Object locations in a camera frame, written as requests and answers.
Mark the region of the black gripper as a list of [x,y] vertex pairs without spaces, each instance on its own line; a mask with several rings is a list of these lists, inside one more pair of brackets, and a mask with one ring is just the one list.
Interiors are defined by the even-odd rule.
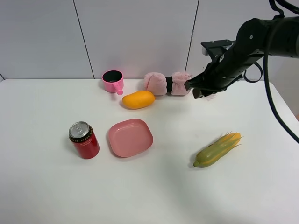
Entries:
[[242,63],[235,53],[236,41],[218,40],[202,42],[203,51],[211,57],[201,75],[197,75],[184,83],[186,90],[192,90],[195,99],[208,97],[225,91],[232,83],[241,78]]

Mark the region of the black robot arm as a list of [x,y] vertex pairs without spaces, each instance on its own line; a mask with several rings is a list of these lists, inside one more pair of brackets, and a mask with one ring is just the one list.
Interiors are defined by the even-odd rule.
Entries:
[[299,57],[298,17],[272,20],[251,19],[239,29],[236,40],[217,40],[201,44],[211,57],[205,70],[186,81],[186,90],[195,98],[225,91],[234,82],[245,79],[247,69],[264,56]]

